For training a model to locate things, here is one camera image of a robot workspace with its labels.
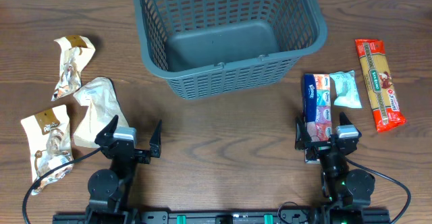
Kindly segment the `plain kraft paper pouch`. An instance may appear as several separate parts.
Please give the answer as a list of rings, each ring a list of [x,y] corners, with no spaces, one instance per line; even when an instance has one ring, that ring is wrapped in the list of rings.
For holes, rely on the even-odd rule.
[[[74,98],[80,106],[87,107],[84,119],[78,124],[73,135],[76,146],[98,148],[99,145],[95,144],[97,134],[115,115],[119,117],[118,126],[129,126],[109,78],[95,78],[77,90]]]

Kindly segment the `mint green wipes packet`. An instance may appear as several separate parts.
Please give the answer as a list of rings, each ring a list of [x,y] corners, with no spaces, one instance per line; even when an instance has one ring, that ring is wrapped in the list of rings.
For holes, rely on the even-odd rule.
[[[335,72],[329,75],[335,83],[335,106],[361,109],[361,101],[355,80],[355,71]]]

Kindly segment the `San Remo spaghetti packet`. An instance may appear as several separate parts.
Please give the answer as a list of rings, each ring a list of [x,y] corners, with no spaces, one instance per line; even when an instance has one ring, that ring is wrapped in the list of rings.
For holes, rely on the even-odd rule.
[[[356,39],[356,51],[362,68],[371,110],[378,132],[390,131],[406,123],[392,82],[382,40]]]

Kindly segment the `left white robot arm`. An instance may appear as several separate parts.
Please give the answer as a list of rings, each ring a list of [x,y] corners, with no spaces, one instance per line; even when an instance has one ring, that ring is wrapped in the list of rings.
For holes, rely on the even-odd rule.
[[[140,213],[128,207],[128,197],[138,164],[149,164],[161,155],[161,125],[159,121],[149,141],[150,148],[136,148],[136,130],[118,126],[119,116],[97,134],[94,143],[111,160],[108,169],[98,170],[88,181],[90,194],[86,208],[87,224],[140,223]]]

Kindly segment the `grey plastic lattice basket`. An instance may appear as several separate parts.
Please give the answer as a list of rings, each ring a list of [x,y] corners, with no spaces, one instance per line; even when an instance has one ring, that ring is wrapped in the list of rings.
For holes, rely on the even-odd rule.
[[[133,0],[142,62],[183,99],[266,86],[317,52],[317,0]]]

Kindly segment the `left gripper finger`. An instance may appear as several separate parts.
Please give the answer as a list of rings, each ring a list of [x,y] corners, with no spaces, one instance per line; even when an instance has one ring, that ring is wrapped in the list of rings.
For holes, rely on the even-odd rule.
[[[119,116],[115,115],[113,119],[96,135],[95,142],[108,142],[113,138],[117,129]]]
[[[161,126],[162,121],[160,120],[149,141],[150,153],[153,158],[159,158],[161,156]]]

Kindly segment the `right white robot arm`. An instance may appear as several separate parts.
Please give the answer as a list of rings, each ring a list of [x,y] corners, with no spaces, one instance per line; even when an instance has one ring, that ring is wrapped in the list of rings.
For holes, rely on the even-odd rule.
[[[328,140],[313,141],[305,123],[296,118],[295,149],[306,161],[321,165],[321,191],[329,201],[309,210],[309,223],[364,223],[362,210],[371,204],[375,178],[365,170],[349,169],[347,155],[357,149],[362,134],[340,113],[340,125]]]

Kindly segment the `Kleenex tissue multipack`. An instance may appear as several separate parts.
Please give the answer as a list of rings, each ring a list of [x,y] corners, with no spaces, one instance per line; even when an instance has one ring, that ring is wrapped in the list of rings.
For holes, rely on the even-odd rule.
[[[327,141],[332,134],[329,74],[302,78],[302,122],[312,142]]]

